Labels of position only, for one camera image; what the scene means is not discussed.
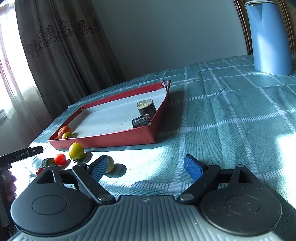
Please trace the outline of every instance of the white curtain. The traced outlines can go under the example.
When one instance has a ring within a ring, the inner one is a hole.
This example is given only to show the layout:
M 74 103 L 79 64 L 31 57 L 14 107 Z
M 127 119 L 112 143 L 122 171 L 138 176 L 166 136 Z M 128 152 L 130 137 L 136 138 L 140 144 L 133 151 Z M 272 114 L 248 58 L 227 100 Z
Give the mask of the white curtain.
M 0 5 L 0 110 L 3 108 L 24 146 L 51 122 L 22 47 L 14 0 Z

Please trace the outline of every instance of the tablecloth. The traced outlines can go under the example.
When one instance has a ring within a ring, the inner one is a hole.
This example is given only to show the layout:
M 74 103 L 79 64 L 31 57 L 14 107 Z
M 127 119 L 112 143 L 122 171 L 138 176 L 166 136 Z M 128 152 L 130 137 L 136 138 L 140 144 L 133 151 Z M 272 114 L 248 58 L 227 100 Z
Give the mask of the tablecloth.
M 107 154 L 126 166 L 122 177 L 104 176 L 99 183 L 116 198 L 122 194 L 177 197 L 193 183 L 183 167 L 186 154 L 227 169 L 243 164 L 277 191 L 278 198 L 288 201 L 277 229 L 286 238 L 296 237 L 287 231 L 296 223 L 296 55 L 292 65 L 292 75 L 274 76 L 257 71 L 252 55 L 234 56 L 147 74 L 89 95 L 69 106 L 31 144 L 42 145 L 43 154 L 13 164 L 12 172 L 22 176 L 17 194 L 43 158 L 67 155 L 47 140 L 81 105 L 171 80 L 156 144 L 88 150 L 92 160 Z

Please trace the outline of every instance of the blue kettle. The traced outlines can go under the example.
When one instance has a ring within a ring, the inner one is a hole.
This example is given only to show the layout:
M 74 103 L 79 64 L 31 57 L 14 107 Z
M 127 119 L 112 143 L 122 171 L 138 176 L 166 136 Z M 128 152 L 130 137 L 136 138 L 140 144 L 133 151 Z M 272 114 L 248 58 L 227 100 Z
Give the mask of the blue kettle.
M 273 75 L 292 74 L 288 35 L 276 3 L 246 2 L 255 69 Z

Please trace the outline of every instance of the gray ribbed panel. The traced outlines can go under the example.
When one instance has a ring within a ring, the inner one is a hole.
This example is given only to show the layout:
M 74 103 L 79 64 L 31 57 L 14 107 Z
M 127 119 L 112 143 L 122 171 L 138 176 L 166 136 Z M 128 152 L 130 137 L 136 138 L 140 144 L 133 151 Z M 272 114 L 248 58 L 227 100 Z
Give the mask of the gray ribbed panel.
M 235 237 L 215 229 L 197 209 L 181 205 L 172 196 L 122 196 L 113 205 L 98 208 L 82 228 L 59 237 L 24 233 L 13 241 L 281 241 L 269 233 L 254 238 Z

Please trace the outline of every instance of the red tomato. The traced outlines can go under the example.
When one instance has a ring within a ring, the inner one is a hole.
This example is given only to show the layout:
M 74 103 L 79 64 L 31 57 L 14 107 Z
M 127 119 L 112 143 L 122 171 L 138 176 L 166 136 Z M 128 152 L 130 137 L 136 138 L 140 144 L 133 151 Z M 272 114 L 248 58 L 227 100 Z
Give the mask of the red tomato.
M 65 165 L 67 162 L 67 158 L 64 154 L 57 154 L 54 162 L 58 165 L 58 166 L 62 166 Z
M 43 168 L 39 168 L 39 169 L 37 170 L 36 176 L 38 176 L 43 170 L 44 170 Z

